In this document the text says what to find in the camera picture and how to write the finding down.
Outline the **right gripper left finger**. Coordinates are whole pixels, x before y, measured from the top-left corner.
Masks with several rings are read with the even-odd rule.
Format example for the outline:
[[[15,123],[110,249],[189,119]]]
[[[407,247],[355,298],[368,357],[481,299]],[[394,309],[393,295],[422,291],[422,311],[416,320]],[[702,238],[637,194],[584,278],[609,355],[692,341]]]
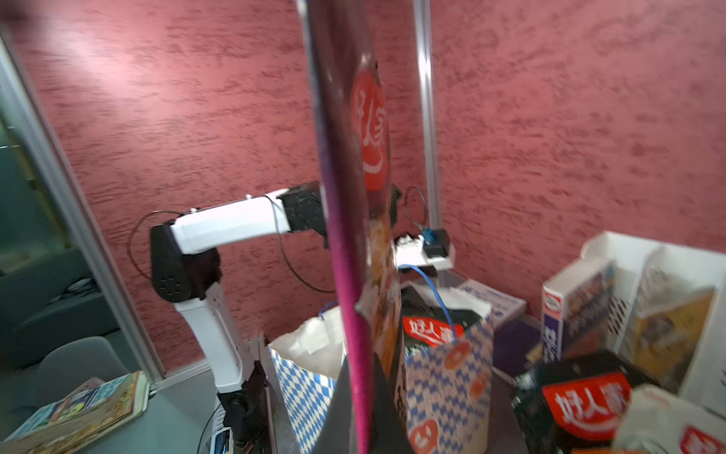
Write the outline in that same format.
[[[374,453],[374,437],[372,437],[374,434],[372,432],[368,434],[370,446],[366,450],[358,446],[358,442],[363,440],[363,435],[358,434],[356,421],[350,370],[348,363],[344,362],[323,428],[312,448],[312,453]]]

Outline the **green black condiment packet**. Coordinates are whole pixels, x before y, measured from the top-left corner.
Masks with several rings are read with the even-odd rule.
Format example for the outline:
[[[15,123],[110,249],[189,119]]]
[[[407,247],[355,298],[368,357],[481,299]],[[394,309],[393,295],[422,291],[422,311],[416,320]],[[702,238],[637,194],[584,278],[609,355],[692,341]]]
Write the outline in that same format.
[[[429,288],[402,289],[404,346],[408,355],[451,344],[480,320],[481,316],[474,310],[443,309]]]

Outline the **blue checkered paper bag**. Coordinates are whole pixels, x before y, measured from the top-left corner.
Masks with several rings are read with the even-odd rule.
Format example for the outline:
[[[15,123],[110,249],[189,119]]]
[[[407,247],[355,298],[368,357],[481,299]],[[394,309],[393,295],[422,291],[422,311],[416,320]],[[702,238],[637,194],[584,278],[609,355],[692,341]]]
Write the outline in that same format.
[[[383,368],[413,453],[483,453],[489,441],[492,308],[457,288],[433,289],[443,309],[474,310],[481,320],[451,344],[408,355],[403,321],[391,367]],[[339,308],[330,308],[268,347],[298,448],[312,453],[348,348]]]

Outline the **pink edged condiment packet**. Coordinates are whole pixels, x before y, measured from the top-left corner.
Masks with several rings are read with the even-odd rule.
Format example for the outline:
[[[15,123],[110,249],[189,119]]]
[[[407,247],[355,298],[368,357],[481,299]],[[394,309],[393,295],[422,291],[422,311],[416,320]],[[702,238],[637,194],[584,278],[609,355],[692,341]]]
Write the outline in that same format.
[[[391,367],[401,325],[389,115],[363,3],[301,1],[297,9],[355,426],[363,435],[358,446],[366,450],[374,416],[374,356]]]

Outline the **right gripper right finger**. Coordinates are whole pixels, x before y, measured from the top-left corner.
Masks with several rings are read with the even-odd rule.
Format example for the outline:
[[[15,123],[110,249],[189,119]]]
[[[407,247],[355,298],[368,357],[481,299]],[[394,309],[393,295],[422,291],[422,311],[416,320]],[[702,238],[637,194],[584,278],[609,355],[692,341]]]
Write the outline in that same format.
[[[374,356],[374,397],[372,398],[372,431],[370,435],[372,454],[413,454],[405,427],[394,405],[392,392],[388,387],[378,357]]]

